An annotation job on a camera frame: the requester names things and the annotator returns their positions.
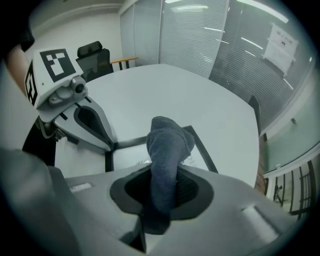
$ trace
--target person's arm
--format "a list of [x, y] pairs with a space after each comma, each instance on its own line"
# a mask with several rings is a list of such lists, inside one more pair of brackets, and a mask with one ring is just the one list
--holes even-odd
[[5, 58], [5, 63], [12, 78], [26, 96], [25, 77], [28, 72], [29, 62], [20, 44], [9, 51]]

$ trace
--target ceiling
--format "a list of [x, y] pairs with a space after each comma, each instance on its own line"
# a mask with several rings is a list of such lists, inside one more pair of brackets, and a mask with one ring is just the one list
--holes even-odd
[[30, 26], [34, 30], [56, 16], [89, 6], [101, 6], [108, 8], [111, 13], [117, 13], [123, 2], [124, 0], [44, 0], [31, 13]]

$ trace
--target floor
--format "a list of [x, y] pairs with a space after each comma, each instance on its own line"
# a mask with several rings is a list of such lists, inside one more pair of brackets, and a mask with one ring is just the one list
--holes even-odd
[[256, 175], [255, 185], [254, 188], [261, 192], [262, 194], [265, 193], [266, 189], [266, 180], [264, 178], [265, 173], [265, 145], [266, 142], [264, 137], [261, 136], [259, 139], [259, 165], [258, 165], [258, 172]]

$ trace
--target paper sign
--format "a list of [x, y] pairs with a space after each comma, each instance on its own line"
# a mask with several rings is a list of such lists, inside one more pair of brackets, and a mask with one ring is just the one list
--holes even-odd
[[295, 61], [297, 46], [298, 41], [277, 25], [272, 24], [263, 58], [276, 65], [286, 76], [292, 61]]

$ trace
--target chair backrest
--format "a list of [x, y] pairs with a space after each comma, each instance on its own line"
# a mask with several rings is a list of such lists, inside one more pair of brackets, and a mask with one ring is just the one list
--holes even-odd
[[76, 60], [86, 82], [114, 72], [110, 64], [110, 51], [102, 48], [99, 41], [79, 47]]
[[256, 119], [256, 125], [258, 126], [258, 134], [260, 136], [261, 133], [261, 108], [260, 108], [260, 103], [258, 99], [252, 95], [250, 98], [248, 104], [253, 108], [254, 114], [255, 114], [255, 119]]

